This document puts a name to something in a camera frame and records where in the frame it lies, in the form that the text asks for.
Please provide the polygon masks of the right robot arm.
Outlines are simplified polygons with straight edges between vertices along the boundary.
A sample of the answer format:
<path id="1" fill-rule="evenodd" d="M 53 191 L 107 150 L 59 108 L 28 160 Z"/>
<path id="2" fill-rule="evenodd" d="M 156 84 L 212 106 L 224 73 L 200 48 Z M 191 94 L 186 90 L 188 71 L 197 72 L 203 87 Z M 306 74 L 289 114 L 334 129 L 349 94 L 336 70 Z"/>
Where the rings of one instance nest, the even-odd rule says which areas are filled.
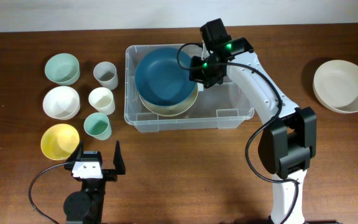
<path id="1" fill-rule="evenodd" d="M 273 187 L 272 223 L 304 223 L 302 190 L 316 154 L 316 114 L 290 100 L 241 37 L 204 38 L 193 57 L 190 80 L 209 88 L 228 77 L 246 95 L 262 126 L 249 138 L 245 157 L 251 171 Z"/>

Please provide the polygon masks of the cream plate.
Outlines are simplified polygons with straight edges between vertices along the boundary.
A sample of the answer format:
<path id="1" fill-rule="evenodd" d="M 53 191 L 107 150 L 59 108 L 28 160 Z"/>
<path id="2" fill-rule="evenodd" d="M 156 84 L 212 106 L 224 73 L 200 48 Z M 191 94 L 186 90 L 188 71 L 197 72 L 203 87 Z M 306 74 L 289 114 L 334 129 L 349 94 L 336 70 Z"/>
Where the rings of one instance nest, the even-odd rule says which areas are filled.
<path id="1" fill-rule="evenodd" d="M 140 100 L 142 104 L 151 112 L 164 117 L 173 117 L 183 114 L 184 112 L 188 111 L 195 103 L 198 97 L 198 86 L 195 86 L 195 89 L 192 91 L 191 95 L 186 98 L 184 101 L 177 105 L 173 106 L 158 106 L 154 105 L 143 97 L 140 96 Z"/>

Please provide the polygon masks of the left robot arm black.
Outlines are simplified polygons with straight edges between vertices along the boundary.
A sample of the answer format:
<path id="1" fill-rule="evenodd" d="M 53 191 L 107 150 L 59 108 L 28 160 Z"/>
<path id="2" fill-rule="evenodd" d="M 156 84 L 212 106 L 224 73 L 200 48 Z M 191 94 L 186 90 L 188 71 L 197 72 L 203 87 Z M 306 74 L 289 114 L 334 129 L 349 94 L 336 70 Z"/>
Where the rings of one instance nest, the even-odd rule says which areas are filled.
<path id="1" fill-rule="evenodd" d="M 67 223 L 101 223 L 106 183 L 126 173 L 119 141 L 114 150 L 114 169 L 103 169 L 99 151 L 85 151 L 80 142 L 64 165 L 81 182 L 81 190 L 70 194 L 63 204 Z"/>

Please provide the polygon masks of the beige plate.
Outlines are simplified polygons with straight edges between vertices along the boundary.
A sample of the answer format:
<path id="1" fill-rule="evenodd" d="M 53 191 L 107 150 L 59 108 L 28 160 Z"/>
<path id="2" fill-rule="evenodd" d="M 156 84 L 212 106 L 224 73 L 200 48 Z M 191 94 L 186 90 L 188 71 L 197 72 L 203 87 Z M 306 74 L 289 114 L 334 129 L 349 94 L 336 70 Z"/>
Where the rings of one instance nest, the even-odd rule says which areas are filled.
<path id="1" fill-rule="evenodd" d="M 313 92 L 333 112 L 358 112 L 358 65 L 345 60 L 323 63 L 315 71 Z"/>

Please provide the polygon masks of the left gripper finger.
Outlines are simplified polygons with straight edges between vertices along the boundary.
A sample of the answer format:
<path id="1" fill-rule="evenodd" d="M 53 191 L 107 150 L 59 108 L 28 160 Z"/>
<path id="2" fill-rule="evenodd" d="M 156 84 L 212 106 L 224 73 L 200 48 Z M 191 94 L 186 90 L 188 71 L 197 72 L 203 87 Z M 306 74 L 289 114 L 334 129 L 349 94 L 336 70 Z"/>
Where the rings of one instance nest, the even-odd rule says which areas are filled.
<path id="1" fill-rule="evenodd" d="M 69 156 L 68 161 L 69 162 L 79 161 L 81 159 L 82 153 L 83 153 L 83 142 L 80 141 L 74 152 Z"/>
<path id="2" fill-rule="evenodd" d="M 121 147 L 120 147 L 119 141 L 116 141 L 113 164 L 115 166 L 115 171 L 116 171 L 117 175 L 125 175 L 126 174 L 126 166 L 124 163 L 124 159 L 122 158 Z"/>

